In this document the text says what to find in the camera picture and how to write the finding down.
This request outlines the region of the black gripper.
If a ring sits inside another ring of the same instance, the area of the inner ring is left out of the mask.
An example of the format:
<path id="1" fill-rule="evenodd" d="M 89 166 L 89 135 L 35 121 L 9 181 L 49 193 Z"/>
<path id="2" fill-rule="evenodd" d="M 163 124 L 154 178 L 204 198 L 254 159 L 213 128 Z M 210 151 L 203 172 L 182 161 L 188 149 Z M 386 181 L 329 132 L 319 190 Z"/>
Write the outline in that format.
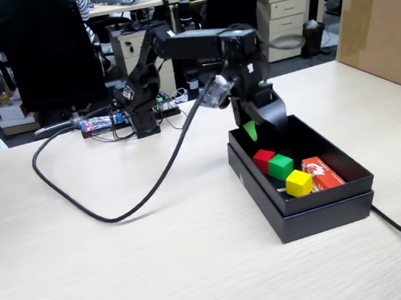
<path id="1" fill-rule="evenodd" d="M 233 97 L 233 110 L 235 123 L 239 128 L 243 128 L 254 142 L 258 139 L 256 122 L 250 118 L 249 113 L 258 111 L 261 121 L 272 126 L 277 132 L 288 130 L 289 120 L 285 103 L 274 91 L 269 78 L 259 81 L 254 87 L 246 90 L 243 96 Z"/>

